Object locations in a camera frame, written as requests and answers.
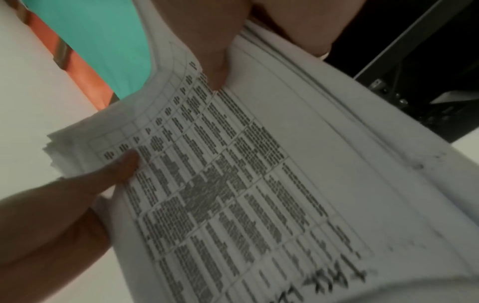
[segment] hand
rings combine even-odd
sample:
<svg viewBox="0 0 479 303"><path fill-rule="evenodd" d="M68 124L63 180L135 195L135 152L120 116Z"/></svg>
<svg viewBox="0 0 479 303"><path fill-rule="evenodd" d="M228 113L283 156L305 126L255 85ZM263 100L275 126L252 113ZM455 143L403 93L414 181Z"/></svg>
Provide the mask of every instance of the hand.
<svg viewBox="0 0 479 303"><path fill-rule="evenodd" d="M59 180L0 201L0 302L36 302L87 269L110 247L90 207L129 179L129 151L96 172Z"/></svg>
<svg viewBox="0 0 479 303"><path fill-rule="evenodd" d="M218 90L228 75L226 49L250 17L321 56L366 0L152 0L163 20L190 48Z"/></svg>

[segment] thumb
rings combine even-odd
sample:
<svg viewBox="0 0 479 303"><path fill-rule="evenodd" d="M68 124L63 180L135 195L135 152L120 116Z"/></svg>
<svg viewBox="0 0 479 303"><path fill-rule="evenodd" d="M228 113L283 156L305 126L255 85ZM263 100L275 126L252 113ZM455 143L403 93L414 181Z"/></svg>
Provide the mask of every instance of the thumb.
<svg viewBox="0 0 479 303"><path fill-rule="evenodd" d="M228 77L228 59L226 50L212 53L195 53L195 57L208 78L211 90L220 90Z"/></svg>
<svg viewBox="0 0 479 303"><path fill-rule="evenodd" d="M67 179L77 191L99 195L113 185L131 178L138 168L139 155L136 150L125 152L118 160L95 172Z"/></svg>

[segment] white paper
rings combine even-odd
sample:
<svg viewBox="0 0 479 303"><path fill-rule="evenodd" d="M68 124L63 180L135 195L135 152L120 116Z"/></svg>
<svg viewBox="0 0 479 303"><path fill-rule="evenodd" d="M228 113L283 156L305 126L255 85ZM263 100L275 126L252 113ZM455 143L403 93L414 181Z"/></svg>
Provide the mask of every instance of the white paper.
<svg viewBox="0 0 479 303"><path fill-rule="evenodd" d="M245 32L211 93L151 4L136 4L148 83L46 149L72 175L140 152L102 213L135 302L337 302L477 275L477 226L304 69Z"/></svg>

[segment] black machine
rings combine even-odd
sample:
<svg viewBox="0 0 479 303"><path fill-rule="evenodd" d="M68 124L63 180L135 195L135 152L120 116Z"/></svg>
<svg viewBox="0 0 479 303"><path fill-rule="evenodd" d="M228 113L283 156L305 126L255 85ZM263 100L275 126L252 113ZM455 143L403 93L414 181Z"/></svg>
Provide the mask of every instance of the black machine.
<svg viewBox="0 0 479 303"><path fill-rule="evenodd" d="M453 142L479 127L478 38L479 0L368 0L326 61Z"/></svg>

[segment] teal fabric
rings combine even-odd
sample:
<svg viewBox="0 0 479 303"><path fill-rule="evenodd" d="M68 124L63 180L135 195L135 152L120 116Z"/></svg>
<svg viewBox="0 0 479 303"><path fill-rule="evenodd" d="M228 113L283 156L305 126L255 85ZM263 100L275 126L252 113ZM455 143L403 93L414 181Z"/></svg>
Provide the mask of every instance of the teal fabric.
<svg viewBox="0 0 479 303"><path fill-rule="evenodd" d="M147 80L150 54L131 0L24 0L121 99Z"/></svg>

